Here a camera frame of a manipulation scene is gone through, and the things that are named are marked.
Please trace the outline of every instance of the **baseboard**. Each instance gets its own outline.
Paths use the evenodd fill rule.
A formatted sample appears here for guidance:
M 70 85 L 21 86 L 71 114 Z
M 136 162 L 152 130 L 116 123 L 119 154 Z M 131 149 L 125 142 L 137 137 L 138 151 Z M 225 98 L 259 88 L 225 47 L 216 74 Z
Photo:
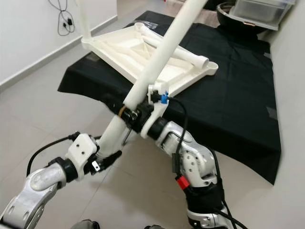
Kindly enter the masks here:
M 96 34 L 100 30 L 106 28 L 108 25 L 110 25 L 111 23 L 113 23 L 113 22 L 115 22 L 117 20 L 118 20 L 118 16 L 116 15 L 116 16 L 110 18 L 109 20 L 107 20 L 106 22 L 103 22 L 103 23 L 95 26 L 91 30 L 92 35 Z M 67 52 L 71 48 L 75 47 L 80 42 L 81 42 L 81 36 L 73 39 L 68 44 L 66 44 L 66 45 L 60 47 L 59 49 L 49 53 L 48 55 L 42 57 L 41 59 L 39 59 L 38 61 L 34 62 L 30 66 L 27 66 L 26 68 L 20 70 L 19 72 L 17 72 L 16 74 L 11 76 L 10 78 L 0 82 L 0 93 L 3 92 L 5 89 L 7 89 L 7 88 L 13 86 L 14 84 L 16 84 L 18 81 L 24 79 L 26 76 L 30 75 L 34 71 L 36 71 L 39 68 L 45 66 L 47 63 L 49 63 L 52 60 L 56 59 L 57 57 L 59 57 L 60 55 L 62 55 L 65 52 Z

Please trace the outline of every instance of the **blue connector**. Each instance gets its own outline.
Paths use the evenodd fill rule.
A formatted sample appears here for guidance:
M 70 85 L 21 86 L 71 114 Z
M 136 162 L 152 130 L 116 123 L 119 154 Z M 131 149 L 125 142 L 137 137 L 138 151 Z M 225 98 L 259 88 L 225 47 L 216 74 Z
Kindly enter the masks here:
M 168 100 L 168 92 L 165 92 L 165 94 L 161 95 L 161 103 L 167 104 L 167 100 Z

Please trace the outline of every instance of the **black cloth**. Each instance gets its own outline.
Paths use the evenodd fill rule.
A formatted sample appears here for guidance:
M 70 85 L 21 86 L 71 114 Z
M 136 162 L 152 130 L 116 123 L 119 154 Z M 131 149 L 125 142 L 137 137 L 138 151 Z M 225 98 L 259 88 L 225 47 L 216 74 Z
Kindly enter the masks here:
M 164 35 L 173 18 L 147 11 L 137 20 L 157 23 L 154 31 Z M 269 44 L 256 37 L 236 37 L 220 27 L 193 24 L 180 45 L 219 65 L 214 76 L 176 95 L 187 107 L 188 131 L 198 143 L 244 163 L 274 184 L 281 145 Z M 123 100 L 131 87 L 90 53 L 67 69 L 58 90 L 96 100 L 111 93 Z M 183 113 L 174 103 L 164 118 L 183 124 Z

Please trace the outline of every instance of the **electric cable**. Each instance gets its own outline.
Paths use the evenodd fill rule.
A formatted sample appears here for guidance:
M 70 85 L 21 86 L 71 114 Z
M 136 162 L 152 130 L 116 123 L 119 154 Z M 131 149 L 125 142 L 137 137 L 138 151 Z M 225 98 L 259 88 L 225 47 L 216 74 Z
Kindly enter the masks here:
M 177 104 L 180 105 L 180 107 L 183 109 L 183 115 L 184 115 L 184 122 L 183 122 L 183 131 L 182 131 L 182 134 L 181 134 L 181 137 L 180 137 L 180 140 L 179 140 L 179 143 L 178 143 L 178 146 L 177 146 L 177 149 L 176 149 L 176 152 L 175 152 L 175 161 L 174 161 L 174 164 L 175 164 L 175 172 L 177 174 L 177 177 L 181 177 L 181 172 L 180 172 L 180 148 L 181 148 L 181 145 L 182 145 L 182 141 L 184 139 L 184 135 L 185 135 L 185 132 L 186 132 L 186 128 L 187 128 L 187 124 L 188 124 L 188 114 L 187 114 L 187 110 L 184 106 L 184 104 L 176 99 L 176 98 L 173 98 L 173 97 L 168 97 L 169 101 L 174 101 L 176 102 Z
M 212 150 L 212 149 L 209 149 L 209 150 L 210 150 L 211 153 L 213 154 L 214 161 L 215 161 L 215 169 L 216 169 L 217 183 L 218 183 L 218 185 L 221 185 L 221 189 L 223 189 L 223 180 L 222 180 L 222 178 L 221 178 L 220 168 L 219 168 L 219 163 L 218 163 L 218 159 L 217 159 L 216 153 L 215 153 L 215 151 Z M 225 198 L 224 198 L 224 191 L 222 192 L 222 194 L 223 194 L 223 196 L 222 196 L 222 202 L 223 202 L 224 206 L 227 208 L 228 215 L 229 215 L 230 217 L 232 217 L 232 214 L 231 214 L 231 212 L 230 212 L 230 209 L 229 209 L 229 207 L 228 207 L 228 204 L 227 204 L 227 202 L 225 201 Z M 234 229 L 237 229 L 236 224 L 235 224 L 233 221 L 231 221 L 231 222 L 232 222 L 233 228 L 234 228 Z
M 28 163 L 28 166 L 27 166 L 27 176 L 31 173 L 31 166 L 32 166 L 32 163 L 33 163 L 35 157 L 36 157 L 38 154 L 40 154 L 43 150 L 45 150 L 45 149 L 49 148 L 50 146 L 53 146 L 53 145 L 55 145 L 55 144 L 57 144 L 57 143 L 63 142 L 63 141 L 68 140 L 68 139 L 69 139 L 69 140 L 74 140 L 75 138 L 77 138 L 78 134 L 79 134 L 79 132 L 76 132 L 76 133 L 74 133 L 74 134 L 72 134 L 72 135 L 69 135 L 69 136 L 67 136 L 67 137 L 63 137 L 63 138 L 58 139 L 58 140 L 56 140 L 56 141 L 54 141 L 54 142 L 51 142 L 51 143 L 45 145 L 44 147 L 40 148 L 39 150 L 37 150 L 37 151 L 32 155 L 32 157 L 31 157 L 30 160 L 29 160 L 29 163 Z M 101 138 L 101 135 L 100 135 L 100 136 L 94 137 L 95 140 L 100 139 L 100 138 Z
M 32 157 L 31 157 L 30 160 L 29 160 L 28 167 L 27 167 L 27 176 L 31 173 L 31 166 L 32 166 L 32 163 L 33 163 L 35 157 L 36 157 L 39 153 L 41 153 L 41 152 L 42 152 L 43 150 L 45 150 L 46 148 L 49 148 L 50 146 L 53 146 L 53 145 L 55 145 L 55 144 L 57 144 L 57 143 L 59 143 L 59 142 L 63 142 L 63 141 L 68 140 L 68 139 L 69 139 L 68 136 L 67 136 L 67 137 L 63 137 L 63 138 L 58 139 L 58 140 L 56 140 L 56 141 L 54 141 L 54 142 L 51 142 L 51 143 L 45 145 L 44 147 L 40 148 L 39 150 L 37 150 L 37 151 L 32 155 Z
M 60 35 L 60 36 L 67 36 L 70 33 L 73 33 L 75 31 L 74 18 L 72 16 L 72 14 L 67 10 L 67 8 L 68 8 L 68 0 L 66 0 L 66 4 L 65 4 L 64 8 L 62 8 L 60 0 L 57 0 L 58 6 L 56 6 L 54 3 L 52 3 L 51 0 L 48 0 L 48 2 L 49 2 L 49 4 L 53 8 L 55 8 L 56 10 L 59 11 L 58 19 L 57 19 L 57 33 L 58 33 L 58 35 Z M 61 18 L 64 21 L 62 26 L 67 31 L 66 33 L 62 33 L 60 31 Z
M 213 210 L 215 212 L 217 212 L 219 215 L 229 219 L 230 221 L 233 221 L 235 224 L 237 224 L 239 227 L 241 227 L 242 229 L 248 229 L 244 224 L 242 224 L 241 222 L 239 222 L 238 220 L 234 219 L 233 217 L 229 216 L 228 214 L 222 212 L 221 210 L 217 209 L 217 208 L 213 208 Z

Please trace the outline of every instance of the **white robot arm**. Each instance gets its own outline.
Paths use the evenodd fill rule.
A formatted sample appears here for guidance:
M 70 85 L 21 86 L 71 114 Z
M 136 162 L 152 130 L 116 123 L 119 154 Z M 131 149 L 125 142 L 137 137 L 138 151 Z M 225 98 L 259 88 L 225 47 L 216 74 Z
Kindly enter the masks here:
M 147 102 L 131 111 L 110 96 L 106 100 L 107 106 L 137 133 L 142 132 L 144 126 L 147 127 L 146 123 L 151 123 L 147 135 L 168 155 L 175 155 L 183 135 L 182 127 L 174 122 L 167 122 L 160 116 L 152 115 L 154 105 Z M 65 159 L 58 157 L 46 168 L 34 171 L 26 178 L 23 190 L 11 200 L 2 213 L 0 229 L 34 228 L 46 203 L 58 189 L 73 180 L 82 180 L 89 172 L 93 175 L 105 170 L 122 154 L 118 151 L 99 161 L 99 146 L 94 138 L 88 134 L 78 134 L 75 137 Z M 190 224 L 195 229 L 232 229 L 231 221 L 220 215 L 220 212 L 227 214 L 228 211 L 223 203 L 222 186 L 218 185 L 219 180 L 215 174 L 215 158 L 212 151 L 198 144 L 190 133 L 185 132 L 179 155 L 181 175 L 176 180 L 186 194 Z

